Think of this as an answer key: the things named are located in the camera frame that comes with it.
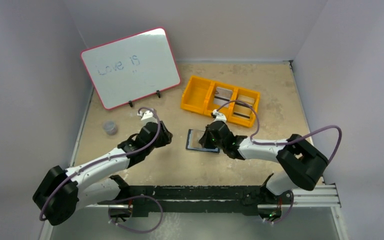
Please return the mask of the blue leather card holder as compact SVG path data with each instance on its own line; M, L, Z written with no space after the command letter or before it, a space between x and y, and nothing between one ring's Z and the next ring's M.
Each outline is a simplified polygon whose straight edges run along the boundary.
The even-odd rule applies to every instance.
M205 148L199 143L199 140L204 136L204 133L205 132L203 130L189 129L187 132L185 149L190 151L219 154L219 148Z

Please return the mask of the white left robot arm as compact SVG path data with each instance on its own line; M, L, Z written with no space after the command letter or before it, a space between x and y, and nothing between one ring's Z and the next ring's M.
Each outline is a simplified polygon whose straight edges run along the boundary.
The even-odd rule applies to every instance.
M120 190L121 181L112 174L144 161L154 149L169 145L172 138L164 122L148 122L101 157L67 169L52 167L32 197L40 209L39 220L57 226L92 204L93 196L96 203L115 200L118 195L109 191Z

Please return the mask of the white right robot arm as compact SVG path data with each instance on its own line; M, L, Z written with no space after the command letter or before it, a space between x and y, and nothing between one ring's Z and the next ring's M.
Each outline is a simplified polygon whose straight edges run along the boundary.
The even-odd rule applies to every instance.
M274 196L296 188L312 191L329 164L328 158L299 134L253 142L249 136L233 134L221 120L207 125L198 143L203 148L218 148L231 159L279 163L282 171L268 177L263 184Z

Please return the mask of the card in right bin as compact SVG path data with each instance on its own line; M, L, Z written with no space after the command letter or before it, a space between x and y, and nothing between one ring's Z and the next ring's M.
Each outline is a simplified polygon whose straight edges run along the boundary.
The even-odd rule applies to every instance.
M238 95L237 96L234 108L233 108L233 116L241 119L250 119L253 111L247 107L244 103L248 104L249 106L253 106L255 103L255 99L252 97L248 97L245 95Z

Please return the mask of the card in bin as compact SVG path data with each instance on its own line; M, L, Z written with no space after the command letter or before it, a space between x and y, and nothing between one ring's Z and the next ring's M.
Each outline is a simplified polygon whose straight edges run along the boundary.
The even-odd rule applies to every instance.
M217 86L214 92L213 103L221 106L231 100L233 93L234 91L231 89Z
M249 106L253 106L255 103L255 99L252 97L248 97L245 95L238 95L237 96L234 108L233 108L233 116L241 119L250 119L253 111L247 107L244 103L248 104Z

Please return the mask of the card in middle bin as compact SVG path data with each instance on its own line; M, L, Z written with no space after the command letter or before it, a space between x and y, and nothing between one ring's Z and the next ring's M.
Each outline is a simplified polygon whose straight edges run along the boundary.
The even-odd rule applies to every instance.
M221 106L231 100L233 93L234 91L231 89L217 86L214 92L213 103Z

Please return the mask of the yellow plastic bin tray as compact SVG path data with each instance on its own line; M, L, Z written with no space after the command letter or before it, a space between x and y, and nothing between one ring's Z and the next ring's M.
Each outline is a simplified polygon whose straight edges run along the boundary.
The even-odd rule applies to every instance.
M256 117L243 103L257 112L259 101L257 91L193 75L182 94L180 107L210 117L213 110L223 106L220 112L228 122L250 128Z

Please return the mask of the small clear plastic cup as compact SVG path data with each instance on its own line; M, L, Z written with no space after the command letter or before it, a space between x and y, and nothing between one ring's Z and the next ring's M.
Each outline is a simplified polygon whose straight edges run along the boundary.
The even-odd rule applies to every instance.
M118 127L115 121L113 120L108 120L105 121L102 124L102 128L105 131L105 133L109 136L113 136L118 132Z

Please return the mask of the pink framed whiteboard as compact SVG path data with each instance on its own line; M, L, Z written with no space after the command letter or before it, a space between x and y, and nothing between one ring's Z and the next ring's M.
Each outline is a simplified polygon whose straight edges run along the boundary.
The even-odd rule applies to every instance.
M80 58L106 110L160 96L181 83L162 27L86 49Z

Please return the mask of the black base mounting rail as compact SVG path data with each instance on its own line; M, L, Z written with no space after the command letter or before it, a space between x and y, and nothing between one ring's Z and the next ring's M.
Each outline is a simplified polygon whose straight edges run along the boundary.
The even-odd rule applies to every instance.
M152 186L123 187L114 200L100 204L129 204L133 217L149 213L238 213L244 216L268 217L293 202L291 191L273 195L260 185L234 186Z

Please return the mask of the aluminium frame rail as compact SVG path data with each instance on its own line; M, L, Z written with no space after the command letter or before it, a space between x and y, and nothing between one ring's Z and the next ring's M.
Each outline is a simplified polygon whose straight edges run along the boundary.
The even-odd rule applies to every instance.
M158 202L168 203L227 203L242 206L270 207L277 204L296 207L337 207L341 202L334 185L317 185L307 191L296 188L279 196L263 190L261 186L151 186L131 185L124 188L97 183L75 198L77 210L96 205L119 205L134 196L150 196Z

